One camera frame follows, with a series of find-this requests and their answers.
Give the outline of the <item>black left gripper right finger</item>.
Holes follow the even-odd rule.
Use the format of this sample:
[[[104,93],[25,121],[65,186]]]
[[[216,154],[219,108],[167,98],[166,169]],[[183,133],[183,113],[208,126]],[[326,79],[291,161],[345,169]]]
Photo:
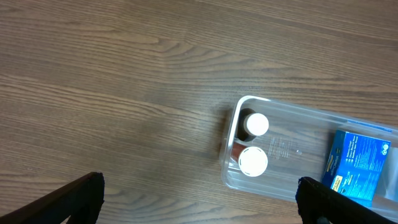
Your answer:
[[[302,177],[298,180],[295,199],[303,224],[394,223],[311,177]]]

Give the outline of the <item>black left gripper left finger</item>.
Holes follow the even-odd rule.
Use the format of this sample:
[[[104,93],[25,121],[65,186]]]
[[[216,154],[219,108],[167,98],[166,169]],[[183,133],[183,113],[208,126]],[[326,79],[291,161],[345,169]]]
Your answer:
[[[90,172],[1,217],[1,223],[95,224],[104,203],[104,177]]]

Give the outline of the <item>blue medicine box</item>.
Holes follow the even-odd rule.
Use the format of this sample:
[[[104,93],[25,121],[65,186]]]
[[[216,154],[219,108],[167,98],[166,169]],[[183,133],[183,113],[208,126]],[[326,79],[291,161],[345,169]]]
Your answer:
[[[337,130],[322,184],[349,198],[371,201],[391,142]]]

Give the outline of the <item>orange bottle white cap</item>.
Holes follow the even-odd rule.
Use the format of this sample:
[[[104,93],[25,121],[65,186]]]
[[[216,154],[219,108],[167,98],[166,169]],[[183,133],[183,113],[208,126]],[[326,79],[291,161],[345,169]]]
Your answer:
[[[257,146],[244,146],[234,143],[231,158],[240,171],[248,177],[259,177],[267,169],[269,160],[266,153]]]

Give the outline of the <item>dark bottle white cap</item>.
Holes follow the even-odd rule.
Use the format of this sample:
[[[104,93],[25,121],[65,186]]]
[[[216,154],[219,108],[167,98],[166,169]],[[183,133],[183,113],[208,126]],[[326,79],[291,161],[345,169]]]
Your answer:
[[[262,113],[250,108],[239,112],[236,137],[243,142],[249,142],[264,135],[269,129],[269,120]]]

